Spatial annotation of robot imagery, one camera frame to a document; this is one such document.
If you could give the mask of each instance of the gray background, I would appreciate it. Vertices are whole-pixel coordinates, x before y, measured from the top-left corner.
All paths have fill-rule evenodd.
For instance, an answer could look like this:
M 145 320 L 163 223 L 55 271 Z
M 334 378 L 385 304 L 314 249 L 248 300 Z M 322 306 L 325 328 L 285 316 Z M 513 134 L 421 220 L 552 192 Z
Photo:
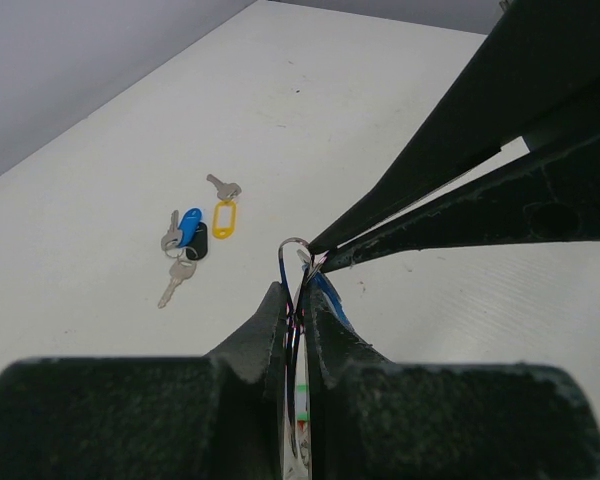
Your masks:
M 498 0 L 274 0 L 403 22 L 487 34 L 502 10 Z
M 0 0 L 0 175 L 254 0 Z

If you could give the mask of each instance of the tabletop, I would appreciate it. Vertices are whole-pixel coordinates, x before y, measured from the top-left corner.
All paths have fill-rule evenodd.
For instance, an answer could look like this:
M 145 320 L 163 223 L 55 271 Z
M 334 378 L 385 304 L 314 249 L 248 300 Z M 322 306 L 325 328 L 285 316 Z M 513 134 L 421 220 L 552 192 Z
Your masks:
M 259 1 L 31 155 L 0 177 L 0 371 L 206 353 L 279 278 L 280 242 L 311 240 L 365 194 L 483 39 Z M 210 222 L 208 173 L 242 187 L 236 231 L 210 237 L 159 310 L 160 238 L 174 209 Z M 407 252 L 330 278 L 390 359 L 557 365 L 600 422 L 600 244 Z

